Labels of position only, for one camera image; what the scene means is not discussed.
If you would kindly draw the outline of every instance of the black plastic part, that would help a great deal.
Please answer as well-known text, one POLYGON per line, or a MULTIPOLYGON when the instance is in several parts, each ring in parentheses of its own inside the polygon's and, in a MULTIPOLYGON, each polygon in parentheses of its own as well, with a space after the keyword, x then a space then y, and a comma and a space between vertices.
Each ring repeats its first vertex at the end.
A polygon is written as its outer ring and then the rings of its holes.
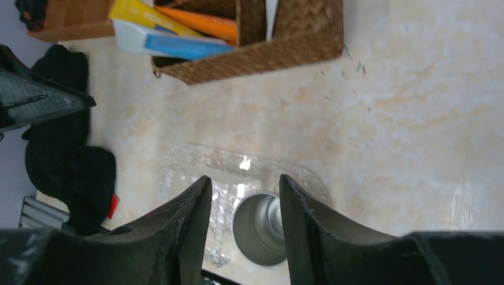
POLYGON ((211 203, 212 183, 204 176, 175 199, 108 235, 1 230, 0 260, 7 262, 0 283, 200 285, 211 203), (19 242, 18 235, 34 235, 38 243, 19 242), (16 260, 23 262, 22 273, 16 260))
POLYGON ((502 232, 395 238, 318 202, 287 175, 280 204, 292 285, 504 284, 502 232))
POLYGON ((201 284, 202 285, 240 285, 234 281, 227 278, 219 276, 217 274, 211 273, 206 270, 201 271, 201 284))
POLYGON ((34 74, 0 45, 0 133, 95 105, 91 96, 34 74))

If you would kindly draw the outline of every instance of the wooden shelf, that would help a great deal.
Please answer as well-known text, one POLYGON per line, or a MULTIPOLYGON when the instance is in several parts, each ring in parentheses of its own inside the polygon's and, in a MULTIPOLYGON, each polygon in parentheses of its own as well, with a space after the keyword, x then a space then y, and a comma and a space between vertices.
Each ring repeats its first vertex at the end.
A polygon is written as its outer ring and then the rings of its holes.
POLYGON ((37 39, 56 43, 114 35, 108 18, 114 0, 49 0, 44 29, 29 32, 37 39))

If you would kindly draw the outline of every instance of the red object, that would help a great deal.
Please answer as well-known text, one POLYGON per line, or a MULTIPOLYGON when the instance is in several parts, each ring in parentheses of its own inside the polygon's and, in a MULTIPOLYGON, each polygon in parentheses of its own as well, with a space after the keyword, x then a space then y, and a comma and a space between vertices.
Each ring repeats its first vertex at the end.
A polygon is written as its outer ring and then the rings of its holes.
POLYGON ((112 195, 112 203, 111 203, 111 209, 109 211, 109 215, 107 216, 109 219, 112 218, 114 215, 115 208, 117 207, 117 203, 119 203, 119 198, 117 198, 116 195, 112 195))

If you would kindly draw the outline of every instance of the marble countertop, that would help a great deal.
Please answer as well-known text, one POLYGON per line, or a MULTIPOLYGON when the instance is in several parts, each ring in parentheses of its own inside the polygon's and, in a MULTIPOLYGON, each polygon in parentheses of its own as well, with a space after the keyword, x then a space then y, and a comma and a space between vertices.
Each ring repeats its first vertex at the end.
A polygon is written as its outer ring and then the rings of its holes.
POLYGON ((340 58, 196 86, 114 38, 67 43, 90 63, 89 144, 117 160, 105 226, 159 206, 158 158, 193 143, 306 167, 333 208, 392 235, 503 230, 502 15, 499 0, 349 0, 340 58))

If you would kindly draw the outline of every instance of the wicker basket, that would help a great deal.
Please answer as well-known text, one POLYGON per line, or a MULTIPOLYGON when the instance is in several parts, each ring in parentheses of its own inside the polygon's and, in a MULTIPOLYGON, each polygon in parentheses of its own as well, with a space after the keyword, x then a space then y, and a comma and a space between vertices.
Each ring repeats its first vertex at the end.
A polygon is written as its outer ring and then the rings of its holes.
POLYGON ((343 49, 342 0, 279 0, 271 42, 264 0, 188 0, 173 8, 237 19, 240 48, 232 52, 178 64, 152 58, 156 76, 189 85, 326 61, 343 49))

